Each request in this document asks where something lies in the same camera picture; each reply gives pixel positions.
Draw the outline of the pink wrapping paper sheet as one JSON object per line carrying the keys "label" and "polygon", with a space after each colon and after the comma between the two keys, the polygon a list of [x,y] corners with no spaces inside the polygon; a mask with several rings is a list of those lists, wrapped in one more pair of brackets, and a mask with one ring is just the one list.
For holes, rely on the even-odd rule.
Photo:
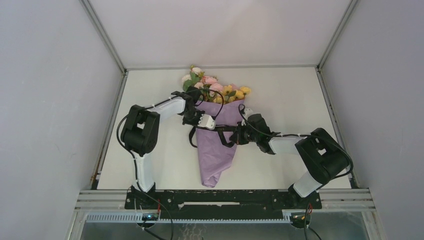
{"label": "pink wrapping paper sheet", "polygon": [[[197,109],[205,111],[207,115],[216,117],[217,126],[234,127],[242,120],[238,109],[245,99],[237,100],[231,103],[214,103],[212,96],[202,94],[197,102]],[[233,158],[236,153],[237,145],[225,146],[222,144],[221,136],[226,143],[230,143],[232,131],[223,131],[219,134],[217,131],[196,129],[196,146],[198,153],[198,163],[200,171],[201,184],[207,188],[214,188],[223,171],[232,166]]]}

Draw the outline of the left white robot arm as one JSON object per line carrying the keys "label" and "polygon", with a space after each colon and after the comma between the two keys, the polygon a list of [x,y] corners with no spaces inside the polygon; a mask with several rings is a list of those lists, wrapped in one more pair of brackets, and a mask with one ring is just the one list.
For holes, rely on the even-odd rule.
{"label": "left white robot arm", "polygon": [[133,187],[140,192],[137,202],[149,209],[156,203],[157,196],[150,191],[155,186],[152,175],[151,152],[157,145],[160,124],[172,116],[182,116],[182,124],[197,129],[214,131],[219,116],[206,114],[197,109],[203,90],[190,87],[186,92],[174,91],[163,101],[149,105],[133,105],[116,129],[118,143],[132,156],[135,169]]}

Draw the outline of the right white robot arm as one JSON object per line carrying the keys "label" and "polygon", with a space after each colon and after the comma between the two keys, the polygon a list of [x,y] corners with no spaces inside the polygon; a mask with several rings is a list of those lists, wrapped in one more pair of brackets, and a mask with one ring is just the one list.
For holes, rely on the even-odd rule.
{"label": "right white robot arm", "polygon": [[309,134],[282,134],[271,131],[262,115],[244,104],[239,104],[237,109],[242,120],[229,138],[232,143],[255,143],[269,155],[300,156],[306,172],[289,187],[289,203],[293,207],[302,208],[310,194],[353,171],[352,158],[325,129],[319,127]]}

